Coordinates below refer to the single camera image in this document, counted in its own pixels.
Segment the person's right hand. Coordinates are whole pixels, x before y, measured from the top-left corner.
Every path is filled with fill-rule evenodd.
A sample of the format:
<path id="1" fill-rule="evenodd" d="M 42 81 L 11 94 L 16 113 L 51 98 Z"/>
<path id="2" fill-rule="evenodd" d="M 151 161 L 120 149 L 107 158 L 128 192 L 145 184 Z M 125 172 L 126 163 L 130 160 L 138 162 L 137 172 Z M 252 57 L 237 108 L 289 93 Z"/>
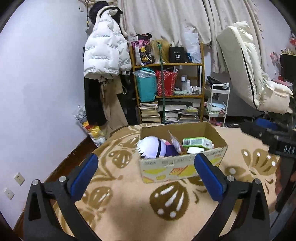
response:
<path id="1" fill-rule="evenodd" d="M 279 158 L 279 160 L 277 162 L 276 172 L 275 172 L 275 176 L 276 176 L 275 193 L 276 193 L 277 196 L 280 194 L 280 192 L 282 190 L 282 184 L 281 184 L 281 180 L 282 180 L 281 160 L 282 160 L 282 158 Z"/>

